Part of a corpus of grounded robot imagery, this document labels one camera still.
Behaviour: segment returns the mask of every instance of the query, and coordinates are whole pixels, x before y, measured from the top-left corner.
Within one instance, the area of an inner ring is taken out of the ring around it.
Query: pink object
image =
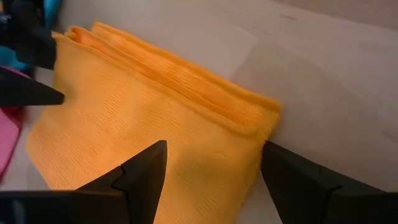
[[[6,69],[28,77],[12,68]],[[6,170],[18,142],[23,115],[23,108],[0,108],[0,178]]]

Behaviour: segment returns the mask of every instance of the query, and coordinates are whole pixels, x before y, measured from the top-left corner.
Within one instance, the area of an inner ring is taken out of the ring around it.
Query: folded towel
[[[76,189],[168,143],[156,223],[233,223],[278,102],[104,24],[55,34],[54,87],[27,150],[53,189]]]

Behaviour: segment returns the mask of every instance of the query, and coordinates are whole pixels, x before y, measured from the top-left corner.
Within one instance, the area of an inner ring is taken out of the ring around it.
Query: towel fold
[[[168,143],[155,223],[233,223],[280,105],[137,37],[96,23],[55,34],[54,87],[27,141],[53,189],[76,189]]]

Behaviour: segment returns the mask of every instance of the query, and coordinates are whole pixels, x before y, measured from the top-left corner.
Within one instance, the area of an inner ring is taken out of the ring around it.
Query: white surface
[[[284,113],[271,140],[396,191],[397,11],[394,0],[67,0],[60,27],[99,20],[278,99]],[[31,166],[21,165],[22,147],[12,169],[23,173]],[[280,223],[261,179],[239,223]]]

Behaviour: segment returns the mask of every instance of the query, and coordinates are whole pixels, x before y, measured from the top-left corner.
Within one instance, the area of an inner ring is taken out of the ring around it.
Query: towel
[[[61,6],[61,0],[45,0],[44,1],[44,16],[45,16],[45,28],[51,29],[58,10]],[[0,0],[0,11],[2,11],[2,1]],[[31,68],[31,65],[18,61],[15,51],[7,48],[0,47],[0,65],[15,68],[20,71],[27,72]]]
[[[48,185],[77,189],[164,139],[155,223],[233,223],[280,104],[104,24],[54,38],[65,102],[46,107],[27,140]]]

